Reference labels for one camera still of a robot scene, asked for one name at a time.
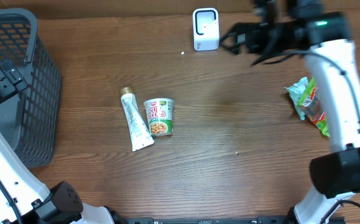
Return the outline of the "instant noodle cup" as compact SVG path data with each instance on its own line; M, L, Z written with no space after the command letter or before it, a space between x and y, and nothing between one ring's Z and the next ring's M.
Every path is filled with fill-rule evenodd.
M169 136L173 133L174 101L154 98L144 102L149 131L152 136Z

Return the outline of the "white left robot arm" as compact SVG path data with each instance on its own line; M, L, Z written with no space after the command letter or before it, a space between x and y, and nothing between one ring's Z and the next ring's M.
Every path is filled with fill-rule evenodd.
M6 60L0 65L0 103L27 88L27 83ZM125 223L116 211L81 201L65 181L51 189L20 161L0 132L1 223Z

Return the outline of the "mint green wipes packet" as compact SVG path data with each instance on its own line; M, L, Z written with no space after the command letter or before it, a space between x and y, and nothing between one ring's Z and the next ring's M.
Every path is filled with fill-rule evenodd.
M304 91L307 89L307 86L308 86L308 78L303 77L297 83L294 83L292 86L285 87L285 89L289 93L289 96L293 102L295 110L296 110L299 118L302 121L305 119L305 113L299 107L298 102L299 102L302 94L304 93Z

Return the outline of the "colourful gummy candy bag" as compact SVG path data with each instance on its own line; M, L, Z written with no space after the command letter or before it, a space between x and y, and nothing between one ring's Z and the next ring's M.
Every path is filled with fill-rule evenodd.
M298 101L298 106L323 135L327 137L330 136L326 115L321 106L319 87L314 77L302 93Z

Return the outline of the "white tube gold cap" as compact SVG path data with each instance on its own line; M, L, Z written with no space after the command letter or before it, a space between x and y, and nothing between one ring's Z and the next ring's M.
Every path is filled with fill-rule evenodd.
M131 137L132 151L136 152L153 145L154 140L138 110L134 91L127 86L122 88L120 93L121 103Z

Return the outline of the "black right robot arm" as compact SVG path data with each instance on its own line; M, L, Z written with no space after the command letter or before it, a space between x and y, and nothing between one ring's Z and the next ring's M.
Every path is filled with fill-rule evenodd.
M360 193L360 79L355 44L341 12L325 12L319 1L287 1L282 22L274 1L254 1L260 22L238 22L226 33L232 54L245 45L258 63L274 64L299 55L318 84L330 133L331 152L311 160L312 187L292 207L284 223L328 223L344 203Z

